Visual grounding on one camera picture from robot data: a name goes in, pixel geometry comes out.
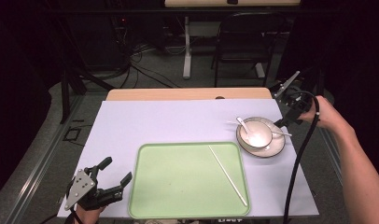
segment white table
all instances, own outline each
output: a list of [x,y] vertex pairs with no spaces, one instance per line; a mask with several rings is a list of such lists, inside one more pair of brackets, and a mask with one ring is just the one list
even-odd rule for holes
[[[77,169],[98,164],[105,157],[112,157],[113,162],[99,172],[98,188],[108,189],[119,184],[128,173],[133,172],[137,150],[145,143],[185,143],[232,141],[237,144],[235,118],[264,117],[270,120],[281,119],[277,103],[270,96],[263,99],[223,99],[200,100],[215,94],[226,98],[240,98],[243,92],[266,89],[184,89],[151,90],[148,97],[159,98],[158,101],[136,100],[141,90],[134,90],[134,100],[117,101],[117,94],[107,97],[93,124],[91,134],[82,151]],[[193,95],[188,100],[174,97],[180,92]],[[161,100],[161,96],[172,95],[173,100]],[[242,159],[246,175],[247,188],[251,203],[249,213],[238,218],[271,218],[284,214],[288,183],[296,154],[289,138],[283,151],[274,157],[262,159],[242,150]],[[132,182],[125,188],[123,200],[110,204],[101,217],[130,218],[128,201]],[[67,217],[63,210],[58,217]],[[308,217],[318,215],[316,204],[300,167],[292,194],[290,216]]]
[[[230,5],[227,0],[165,0],[166,7],[297,7],[301,0],[238,0],[237,5]],[[190,78],[191,50],[190,36],[215,36],[219,22],[195,22],[190,24],[185,17],[186,54],[184,60],[183,78]],[[263,70],[258,64],[259,77],[264,77]]]

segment desk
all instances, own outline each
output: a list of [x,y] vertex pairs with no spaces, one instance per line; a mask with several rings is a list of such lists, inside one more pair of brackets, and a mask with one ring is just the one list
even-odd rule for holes
[[[165,0],[166,7],[297,7],[300,3],[301,0],[239,0],[237,5],[231,5],[227,3],[227,0]],[[210,32],[214,35],[218,32],[218,25],[210,26],[210,24],[207,24],[205,27],[209,28],[211,30]],[[186,55],[183,71],[184,79],[190,78],[191,35],[193,34],[190,32],[190,19],[189,17],[185,17]],[[260,77],[264,76],[262,69],[258,69],[258,71],[262,71],[261,74],[259,74]]]
[[[226,99],[215,100],[218,96]],[[145,143],[230,141],[237,144],[237,125],[227,121],[235,121],[237,116],[270,120],[282,117],[276,101],[264,88],[113,90],[106,99],[77,165],[77,169],[90,167],[111,156],[113,162],[98,175],[98,188],[102,189],[117,186],[128,172],[134,171],[137,150]],[[210,127],[215,127],[215,131],[210,132]],[[286,138],[282,152],[268,159],[241,150],[251,206],[245,217],[238,218],[283,216],[295,155],[290,138]],[[101,216],[131,218],[128,213],[131,187],[132,182],[124,190],[123,200],[110,204]],[[68,216],[64,204],[58,217]],[[301,167],[290,215],[318,215]]]

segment black cable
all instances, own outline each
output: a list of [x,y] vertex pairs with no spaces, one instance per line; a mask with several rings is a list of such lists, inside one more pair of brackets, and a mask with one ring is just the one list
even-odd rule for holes
[[45,224],[45,223],[47,223],[48,221],[50,221],[51,219],[53,219],[53,218],[55,218],[57,216],[58,216],[58,214],[56,213],[56,214],[54,214],[54,215],[52,215],[50,217],[47,217],[44,221],[40,222],[40,224]]
[[102,74],[102,75],[99,76],[98,74],[95,74],[94,71],[90,71],[90,73],[93,74],[95,77],[98,77],[100,80],[108,80],[108,79],[111,79],[111,78],[114,78],[114,77],[120,77],[120,76],[122,76],[123,74],[125,74],[125,69],[120,68],[117,71],[115,71],[114,74],[111,74],[111,75]]
[[136,81],[135,81],[134,86],[132,87],[132,89],[136,88],[138,81],[139,81],[139,71],[136,70]]
[[127,75],[126,75],[126,78],[123,79],[123,82],[122,82],[122,84],[119,86],[119,89],[122,89],[123,85],[125,85],[126,81],[128,80],[128,77],[129,77],[129,74],[130,74],[130,73],[131,73],[131,66],[129,66],[129,68],[128,68],[128,73],[127,73]]
[[133,50],[133,54],[132,56],[136,55],[136,54],[142,54],[143,52],[145,51],[149,51],[149,50],[154,50],[154,48],[152,48],[149,44],[147,43],[143,43],[142,46],[139,46],[137,47],[136,50]]
[[[137,56],[137,55],[139,55],[139,59],[137,61],[135,61],[133,59],[133,57]],[[140,50],[139,52],[135,52],[134,54],[131,55],[131,60],[134,61],[135,63],[140,63],[142,59],[143,59],[143,51],[142,50]]]
[[144,70],[146,70],[146,71],[149,71],[149,72],[155,73],[155,74],[157,74],[158,76],[163,77],[164,79],[166,79],[167,81],[169,81],[170,83],[172,83],[174,86],[176,86],[176,87],[178,87],[178,88],[181,88],[180,86],[178,86],[177,84],[175,84],[172,80],[170,80],[169,78],[167,78],[166,76],[164,76],[164,75],[162,75],[162,74],[160,74],[160,73],[157,73],[157,72],[155,72],[155,71],[149,70],[149,69],[147,69],[147,68],[145,68],[145,67],[142,67],[142,66],[140,66],[140,65],[138,65],[138,64],[136,64],[135,66],[137,66],[137,67],[139,67],[139,68],[141,68],[141,69],[144,69]]
[[73,214],[74,218],[77,220],[77,222],[79,224],[83,224],[82,221],[81,221],[81,218],[79,218],[79,216],[77,215],[76,211],[74,211],[73,207],[70,208],[70,211],[71,211],[71,214]]
[[140,69],[138,69],[138,68],[137,68],[136,66],[134,66],[133,64],[132,64],[132,68],[134,68],[135,70],[137,70],[138,72],[140,72],[140,73],[143,74],[144,76],[149,77],[149,78],[151,78],[151,79],[153,79],[153,80],[155,80],[155,81],[161,83],[161,84],[162,84],[163,86],[165,86],[165,87],[173,88],[172,86],[169,86],[168,84],[165,84],[165,83],[159,81],[159,80],[156,79],[155,77],[152,77],[152,76],[147,75],[146,73],[144,73],[143,71],[141,71]]
[[284,224],[288,224],[288,222],[289,222],[289,220],[288,220],[289,203],[291,200],[291,194],[292,194],[292,190],[294,188],[294,182],[295,182],[295,178],[297,175],[298,167],[300,165],[300,160],[301,160],[303,152],[305,151],[306,145],[308,144],[308,142],[309,142],[309,140],[310,140],[310,138],[311,138],[311,136],[312,136],[312,134],[316,128],[316,125],[318,122],[318,117],[320,115],[320,112],[319,112],[320,107],[319,107],[317,98],[309,91],[297,91],[293,94],[301,94],[301,93],[307,94],[313,98],[313,100],[315,102],[316,112],[315,112],[314,119],[311,123],[311,127],[309,128],[309,131],[308,131],[307,135],[305,136],[305,139],[302,142],[300,150],[298,151],[298,154],[297,154],[297,158],[294,162],[294,167],[292,169],[292,174],[291,174],[291,178],[290,178],[290,182],[289,182],[289,186],[288,186],[288,194],[287,194],[286,204],[285,204],[285,214],[283,216],[283,223]]

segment office chair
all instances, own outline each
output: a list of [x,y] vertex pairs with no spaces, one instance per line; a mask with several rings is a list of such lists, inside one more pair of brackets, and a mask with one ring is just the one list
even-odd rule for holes
[[266,85],[276,37],[286,23],[280,13],[245,12],[226,17],[219,25],[211,68],[218,82],[218,63],[267,63],[262,86]]

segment cable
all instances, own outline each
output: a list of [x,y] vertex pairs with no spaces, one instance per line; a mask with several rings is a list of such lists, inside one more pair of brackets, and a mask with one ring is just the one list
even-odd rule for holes
[[147,48],[147,49],[138,49],[136,51],[133,52],[133,54],[131,55],[132,56],[136,56],[138,54],[142,54],[144,52],[147,52],[147,51],[152,51],[152,50],[155,50],[154,48]]
[[50,217],[47,217],[44,221],[40,222],[40,224],[45,224],[45,223],[47,223],[48,221],[50,221],[51,219],[53,219],[53,218],[55,218],[57,216],[58,216],[58,214],[56,213],[56,214],[54,214],[54,215],[52,215]]
[[[198,39],[200,39],[200,37],[194,37],[194,39],[189,42],[189,45],[195,43],[195,41],[197,41]],[[169,51],[169,49],[181,49],[179,52],[172,52],[172,51]],[[171,46],[171,47],[165,47],[165,51],[168,52],[169,54],[172,54],[172,55],[178,55],[178,54],[181,54],[182,52],[184,52],[186,50],[186,45],[183,45],[183,46]]]
[[[138,65],[138,64],[133,64],[132,63],[132,67],[134,68],[134,69],[138,69],[138,68],[141,68],[141,69],[143,69],[143,70],[146,70],[146,71],[149,71],[149,72],[152,72],[152,73],[154,73],[154,74],[157,74],[158,76],[160,76],[160,77],[163,77],[164,79],[166,79],[167,81],[169,81],[170,83],[172,83],[174,86],[176,86],[176,87],[178,87],[178,88],[181,88],[180,86],[178,86],[177,84],[175,84],[172,80],[170,80],[169,78],[167,78],[166,76],[164,76],[164,75],[162,75],[162,74],[160,74],[160,73],[157,73],[157,72],[155,72],[155,71],[152,71],[152,70],[149,70],[149,69],[147,69],[147,68],[145,68],[145,67],[142,67],[142,66],[140,66],[140,65]],[[140,71],[140,73],[142,73],[142,74],[144,74],[145,76],[147,76],[147,77],[150,77],[150,78],[152,78],[152,79],[154,79],[154,80],[157,80],[158,82],[160,82],[162,85],[164,85],[164,86],[166,86],[166,87],[169,87],[169,88],[173,88],[172,86],[169,86],[169,85],[167,85],[167,84],[164,84],[164,83],[162,83],[161,81],[159,81],[158,79],[156,79],[156,78],[154,78],[154,77],[151,77],[151,76],[149,76],[149,75],[146,75],[144,72],[142,72],[142,71]]]
[[120,68],[117,71],[115,71],[113,74],[106,75],[106,76],[105,76],[105,74],[99,75],[95,71],[90,71],[90,73],[92,75],[94,75],[95,77],[98,77],[100,80],[107,80],[107,79],[111,79],[111,78],[114,78],[114,77],[120,77],[120,76],[122,76],[125,73],[125,69]]
[[122,82],[122,84],[119,86],[119,89],[122,89],[123,85],[125,85],[126,81],[128,80],[128,77],[129,77],[129,74],[130,74],[130,73],[131,73],[131,66],[129,66],[129,68],[128,68],[128,73],[127,73],[127,75],[126,75],[126,78],[123,79],[123,82]]
[[161,83],[161,84],[162,84],[163,86],[165,86],[165,87],[173,88],[172,86],[169,86],[169,85],[167,85],[167,84],[165,84],[165,83],[159,81],[159,80],[156,79],[155,77],[152,77],[152,76],[147,75],[146,73],[144,73],[143,71],[141,71],[140,69],[138,69],[136,66],[133,66],[133,65],[132,65],[132,68],[134,68],[135,70],[137,70],[138,72],[140,72],[140,73],[143,74],[144,76],[149,77],[149,78],[151,78],[151,79],[153,79],[153,80],[155,80],[155,81]]
[[139,81],[139,71],[136,70],[136,81],[135,81],[134,86],[132,87],[132,89],[136,88],[138,81]]
[[301,93],[307,94],[307,95],[312,97],[312,99],[315,102],[316,112],[315,112],[314,119],[311,123],[311,127],[309,128],[309,131],[308,131],[307,135],[305,136],[305,139],[302,142],[300,150],[298,151],[298,154],[297,154],[297,158],[294,162],[294,167],[292,169],[292,174],[291,174],[291,178],[290,178],[290,182],[289,182],[289,186],[288,186],[288,194],[287,194],[286,204],[285,204],[285,214],[283,216],[283,223],[284,224],[288,224],[288,222],[289,222],[289,220],[288,220],[289,203],[291,200],[292,190],[294,188],[295,177],[297,175],[298,167],[300,165],[300,160],[301,160],[303,152],[305,151],[306,145],[308,144],[308,142],[309,142],[309,140],[310,140],[310,138],[311,138],[311,136],[312,136],[312,134],[316,128],[316,125],[318,122],[318,117],[320,115],[320,108],[319,108],[318,100],[311,92],[309,92],[309,91],[297,91],[297,92],[292,93],[290,95],[301,94]]
[[[136,55],[140,55],[139,56],[140,59],[138,59],[137,61],[135,61],[133,59],[133,56],[136,56]],[[143,59],[143,51],[138,52],[138,53],[134,53],[134,54],[131,55],[131,60],[134,61],[135,63],[140,63],[142,59]]]
[[74,211],[73,207],[70,208],[70,211],[71,211],[71,214],[73,214],[74,218],[77,220],[77,222],[79,224],[83,224],[82,221],[81,221],[81,218],[79,218],[79,216],[77,215],[76,211]]
[[178,17],[175,17],[175,19],[177,20],[177,22],[180,25],[180,27],[183,30],[183,32],[186,33],[186,29],[183,27],[183,24],[181,24],[181,21],[178,19]]

